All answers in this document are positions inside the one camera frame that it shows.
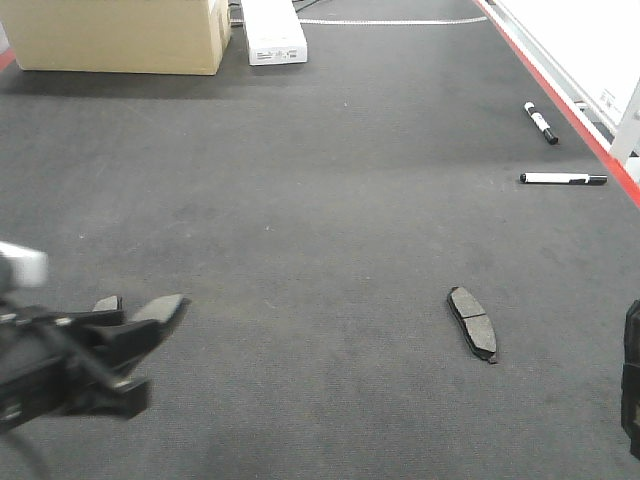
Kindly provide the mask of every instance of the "red floor stripe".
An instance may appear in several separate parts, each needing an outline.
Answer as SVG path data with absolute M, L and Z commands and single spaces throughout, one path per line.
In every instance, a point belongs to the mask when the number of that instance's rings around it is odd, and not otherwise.
M 15 59 L 16 56 L 11 49 L 0 54 L 0 72 L 11 65 L 11 62 L 13 62 Z
M 489 19 L 492 20 L 486 5 L 484 5 L 484 0 L 474 0 L 474 2 L 485 12 L 485 14 L 487 14 Z M 535 80 L 538 82 L 538 84 L 540 84 L 542 89 L 547 93 L 547 95 L 549 95 L 551 100 L 553 100 L 553 103 L 555 103 L 558 109 L 560 109 L 560 111 L 569 121 L 571 126 L 573 126 L 576 132 L 578 132 L 578 134 L 582 137 L 582 139 L 587 144 L 587 146 L 591 149 L 591 151 L 596 155 L 596 157 L 598 157 L 598 159 L 600 159 L 602 164 L 605 167 L 607 167 L 611 175 L 615 177 L 615 179 L 618 181 L 620 186 L 627 193 L 629 198 L 631 198 L 633 203 L 635 203 L 636 206 L 640 208 L 640 187 L 638 186 L 638 184 L 636 184 L 636 182 L 633 181 L 633 179 L 629 176 L 629 174 L 624 169 L 624 167 L 620 164 L 620 162 L 618 162 L 618 160 L 613 158 L 609 154 L 609 152 L 607 152 L 602 147 L 602 145 L 600 145 L 600 142 L 598 142 L 594 138 L 594 136 L 589 132 L 589 130 L 587 130 L 587 128 L 583 125 L 583 123 L 576 116 L 576 114 L 571 111 L 568 105 L 564 103 L 564 101 L 560 98 L 558 93 L 549 84 L 549 82 L 547 82 L 547 80 L 542 76 L 542 74 L 538 71 L 538 69 L 529 61 L 529 58 L 527 57 L 527 55 L 522 50 L 520 50 L 516 44 L 513 43 L 511 38 L 509 38 L 509 35 L 507 35 L 507 32 L 505 32 L 500 27 L 500 25 L 496 24 L 495 22 L 493 22 L 493 24 L 495 25 L 496 29 L 500 32 L 500 35 L 502 35 L 502 38 L 505 39 L 507 44 L 518 56 L 520 61 L 524 64 L 525 67 L 527 67 L 527 70 L 529 70 L 529 73 L 533 75 L 533 78 L 535 78 Z

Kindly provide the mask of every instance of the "white wall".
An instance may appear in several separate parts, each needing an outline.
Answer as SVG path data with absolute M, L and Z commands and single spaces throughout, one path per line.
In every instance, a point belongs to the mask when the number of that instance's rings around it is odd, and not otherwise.
M 618 124 L 640 78 L 640 0 L 501 0 Z
M 7 48 L 9 48 L 9 40 L 7 40 L 2 23 L 0 23 L 0 53 L 3 53 Z

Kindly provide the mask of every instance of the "red tape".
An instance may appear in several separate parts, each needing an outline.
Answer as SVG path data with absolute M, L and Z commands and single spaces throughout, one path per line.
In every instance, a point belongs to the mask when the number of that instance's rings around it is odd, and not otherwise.
M 15 59 L 16 56 L 11 49 L 8 49 L 4 53 L 0 54 L 0 72 L 11 65 L 11 62 L 13 62 Z

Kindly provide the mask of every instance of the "gray carpet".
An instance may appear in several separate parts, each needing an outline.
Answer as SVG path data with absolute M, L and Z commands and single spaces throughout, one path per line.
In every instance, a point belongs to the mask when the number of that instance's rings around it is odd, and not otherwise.
M 614 181 L 517 183 L 605 172 L 489 22 L 305 33 L 308 64 L 251 68 L 234 29 L 213 78 L 0 74 L 0 232 L 51 257 L 16 298 L 193 300 L 139 370 L 151 409 L 33 421 L 0 439 L 0 478 L 637 478 L 619 426 L 632 202 Z M 498 365 L 468 351 L 454 285 L 493 319 Z

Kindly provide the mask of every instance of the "marker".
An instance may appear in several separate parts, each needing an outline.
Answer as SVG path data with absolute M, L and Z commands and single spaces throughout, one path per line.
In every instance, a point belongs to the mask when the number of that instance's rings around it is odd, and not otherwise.
M 588 173 L 523 173 L 522 183 L 557 183 L 564 185 L 604 185 L 606 175 L 589 175 Z
M 558 137 L 553 134 L 547 121 L 542 114 L 536 110 L 536 106 L 532 102 L 527 102 L 524 104 L 524 109 L 531 117 L 531 120 L 538 126 L 538 129 L 542 132 L 544 138 L 547 139 L 547 142 L 551 145 L 558 143 Z

